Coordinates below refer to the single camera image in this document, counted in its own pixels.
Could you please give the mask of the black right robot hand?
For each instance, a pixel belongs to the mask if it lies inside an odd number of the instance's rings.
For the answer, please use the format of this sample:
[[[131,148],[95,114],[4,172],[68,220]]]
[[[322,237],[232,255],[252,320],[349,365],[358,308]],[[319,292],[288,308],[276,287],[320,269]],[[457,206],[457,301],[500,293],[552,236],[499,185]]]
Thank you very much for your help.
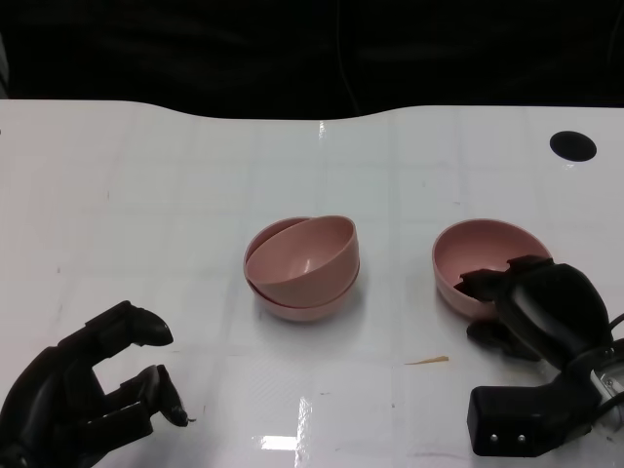
[[[612,346],[605,303],[584,273],[532,254],[507,263],[504,271],[463,273],[455,288],[492,303],[499,321],[558,370],[590,351]]]

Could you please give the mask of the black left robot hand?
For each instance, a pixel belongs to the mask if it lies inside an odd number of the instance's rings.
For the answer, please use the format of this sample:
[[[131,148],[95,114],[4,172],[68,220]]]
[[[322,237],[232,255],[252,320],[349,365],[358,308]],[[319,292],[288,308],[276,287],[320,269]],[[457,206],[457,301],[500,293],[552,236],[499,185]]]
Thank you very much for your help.
[[[4,467],[93,467],[110,452],[152,434],[153,415],[176,427],[190,418],[162,366],[150,366],[104,393],[95,365],[132,345],[167,346],[173,335],[158,315],[122,301],[21,373],[1,408]]]

